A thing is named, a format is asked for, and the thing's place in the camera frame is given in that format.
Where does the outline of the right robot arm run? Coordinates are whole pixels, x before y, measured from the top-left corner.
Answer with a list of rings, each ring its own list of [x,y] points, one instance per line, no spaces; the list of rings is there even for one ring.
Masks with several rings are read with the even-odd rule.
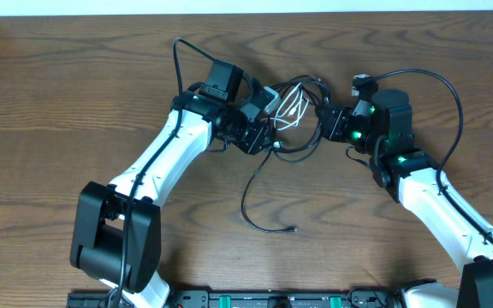
[[[460,272],[457,289],[412,281],[387,305],[493,307],[493,226],[454,189],[434,159],[415,147],[408,95],[377,91],[355,108],[328,104],[318,116],[325,139],[369,155],[374,181],[430,230]]]

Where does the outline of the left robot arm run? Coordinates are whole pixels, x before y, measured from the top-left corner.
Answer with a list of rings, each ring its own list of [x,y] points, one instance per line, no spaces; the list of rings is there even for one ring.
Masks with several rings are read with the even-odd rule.
[[[265,120],[280,95],[235,65],[213,61],[206,81],[181,86],[169,117],[140,157],[108,184],[89,182],[74,220],[70,263],[110,286],[103,307],[162,307],[157,272],[161,209],[188,165],[214,139],[255,155],[273,144]]]

